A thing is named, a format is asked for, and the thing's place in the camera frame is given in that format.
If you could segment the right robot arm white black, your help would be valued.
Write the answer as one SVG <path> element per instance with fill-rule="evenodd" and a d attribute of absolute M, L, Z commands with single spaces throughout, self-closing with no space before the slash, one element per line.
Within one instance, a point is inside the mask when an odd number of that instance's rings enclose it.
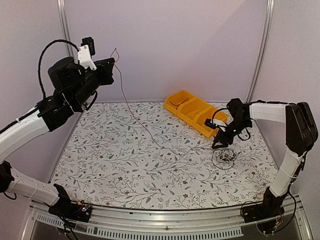
<path fill-rule="evenodd" d="M 278 210 L 278 203 L 289 194 L 290 187 L 303 171 L 306 156 L 318 139 L 318 129 L 307 102 L 262 101 L 243 103 L 231 99 L 225 108 L 232 117 L 223 123 L 214 116 L 205 120 L 205 126 L 215 130 L 212 148 L 226 148 L 233 144 L 243 130 L 252 127 L 253 120 L 265 120 L 285 125 L 285 155 L 273 183 L 266 189 L 258 213 L 269 218 Z"/>

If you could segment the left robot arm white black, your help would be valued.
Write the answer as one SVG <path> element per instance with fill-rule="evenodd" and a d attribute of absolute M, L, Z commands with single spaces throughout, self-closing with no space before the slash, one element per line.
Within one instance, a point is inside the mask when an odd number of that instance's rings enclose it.
<path fill-rule="evenodd" d="M 65 57 L 48 69 L 54 87 L 53 95 L 45 97 L 25 115 L 0 131 L 0 191 L 14 193 L 29 199 L 44 202 L 63 216 L 74 213 L 74 205 L 60 185 L 50 185 L 26 176 L 6 161 L 16 150 L 42 136 L 53 132 L 74 113 L 89 110 L 86 101 L 97 97 L 100 86 L 111 85 L 113 79 L 113 57 L 92 63 L 75 62 Z"/>

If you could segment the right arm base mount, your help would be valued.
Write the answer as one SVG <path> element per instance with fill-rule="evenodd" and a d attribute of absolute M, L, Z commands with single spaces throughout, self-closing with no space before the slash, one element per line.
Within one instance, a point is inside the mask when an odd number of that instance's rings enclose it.
<path fill-rule="evenodd" d="M 282 196 L 274 196 L 268 187 L 264 192 L 262 203 L 242 206 L 240 215 L 245 223 L 264 220 L 257 225 L 258 230 L 265 235 L 274 234 L 283 220 L 285 213 L 283 201 L 287 195 L 288 191 Z"/>

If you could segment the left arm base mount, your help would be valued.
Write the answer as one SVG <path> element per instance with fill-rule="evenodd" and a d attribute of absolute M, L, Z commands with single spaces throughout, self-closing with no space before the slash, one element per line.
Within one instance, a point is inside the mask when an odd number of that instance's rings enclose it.
<path fill-rule="evenodd" d="M 63 219 L 88 223 L 92 214 L 92 204 L 84 200 L 72 201 L 66 190 L 58 184 L 53 185 L 58 192 L 58 201 L 49 206 L 48 212 Z"/>

